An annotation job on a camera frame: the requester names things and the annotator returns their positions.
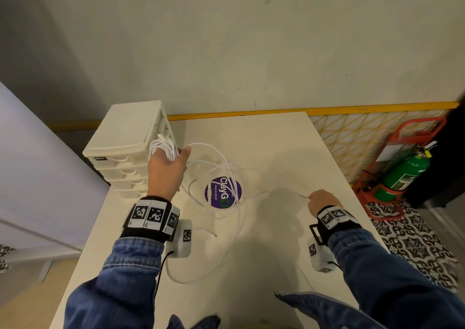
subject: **blue denim fabric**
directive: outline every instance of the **blue denim fabric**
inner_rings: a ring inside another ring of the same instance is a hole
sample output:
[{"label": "blue denim fabric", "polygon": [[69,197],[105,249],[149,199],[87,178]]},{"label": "blue denim fabric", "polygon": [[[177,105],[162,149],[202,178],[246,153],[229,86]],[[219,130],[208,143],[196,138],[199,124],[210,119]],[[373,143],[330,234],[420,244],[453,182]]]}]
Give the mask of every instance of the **blue denim fabric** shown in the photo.
[{"label": "blue denim fabric", "polygon": [[[317,293],[275,294],[322,328],[465,328],[462,301],[433,285],[403,258],[389,254],[370,232],[337,232],[329,247],[361,311]],[[100,274],[68,298],[64,328],[152,328],[155,277],[163,249],[163,244],[144,238],[118,239]],[[220,319],[213,315],[193,328],[216,329],[219,324]],[[168,328],[184,326],[172,315]]]}]

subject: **forearm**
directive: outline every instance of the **forearm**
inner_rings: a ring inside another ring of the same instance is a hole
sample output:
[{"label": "forearm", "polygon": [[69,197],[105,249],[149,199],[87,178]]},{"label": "forearm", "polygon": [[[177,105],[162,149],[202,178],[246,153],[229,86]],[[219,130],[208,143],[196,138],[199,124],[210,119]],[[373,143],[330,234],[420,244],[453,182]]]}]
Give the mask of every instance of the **forearm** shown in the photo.
[{"label": "forearm", "polygon": [[163,249],[154,240],[118,239],[99,275],[68,298],[64,328],[151,328]]},{"label": "forearm", "polygon": [[465,306],[363,229],[336,232],[328,243],[361,310],[388,328],[459,328]]}]

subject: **hand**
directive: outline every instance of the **hand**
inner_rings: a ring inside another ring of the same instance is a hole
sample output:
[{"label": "hand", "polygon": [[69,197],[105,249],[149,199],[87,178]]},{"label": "hand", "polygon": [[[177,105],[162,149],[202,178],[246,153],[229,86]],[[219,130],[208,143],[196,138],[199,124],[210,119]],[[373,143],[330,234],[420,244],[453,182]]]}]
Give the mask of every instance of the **hand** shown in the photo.
[{"label": "hand", "polygon": [[317,217],[318,212],[328,205],[343,208],[339,199],[324,189],[319,189],[318,191],[313,192],[308,196],[308,199],[310,199],[308,202],[308,210],[310,210],[310,214],[314,217]]},{"label": "hand", "polygon": [[148,162],[148,196],[162,197],[171,202],[181,186],[191,147],[186,147],[171,162],[163,149],[155,150]]}]

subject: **yellow rail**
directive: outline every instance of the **yellow rail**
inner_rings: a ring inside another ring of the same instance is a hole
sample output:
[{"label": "yellow rail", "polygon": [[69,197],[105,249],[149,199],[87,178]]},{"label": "yellow rail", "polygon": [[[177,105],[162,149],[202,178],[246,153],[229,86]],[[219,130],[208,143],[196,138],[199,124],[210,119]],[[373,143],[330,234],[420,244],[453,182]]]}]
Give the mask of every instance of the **yellow rail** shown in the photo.
[{"label": "yellow rail", "polygon": [[[458,102],[423,102],[414,104],[370,105],[370,106],[342,106],[336,108],[285,109],[261,111],[214,112],[209,114],[174,114],[168,115],[168,120],[196,120],[200,118],[248,116],[252,114],[282,114],[287,112],[305,112],[309,116],[329,114],[368,114],[374,112],[402,112],[455,109]],[[86,120],[76,122],[49,123],[47,126],[53,132],[80,131],[97,129],[101,120]]]}]

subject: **green fire extinguisher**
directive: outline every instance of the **green fire extinguisher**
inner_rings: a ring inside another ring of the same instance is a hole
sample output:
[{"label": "green fire extinguisher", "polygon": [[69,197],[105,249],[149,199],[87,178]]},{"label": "green fire extinguisher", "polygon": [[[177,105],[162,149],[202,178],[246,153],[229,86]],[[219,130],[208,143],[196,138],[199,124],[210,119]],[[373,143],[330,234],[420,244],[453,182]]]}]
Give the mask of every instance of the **green fire extinguisher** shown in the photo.
[{"label": "green fire extinguisher", "polygon": [[[431,153],[426,148],[417,148],[407,152],[392,162],[380,182],[394,191],[404,191],[410,183],[420,176],[430,166]],[[373,196],[382,202],[392,202],[395,194],[389,193],[381,187],[374,187]]]}]

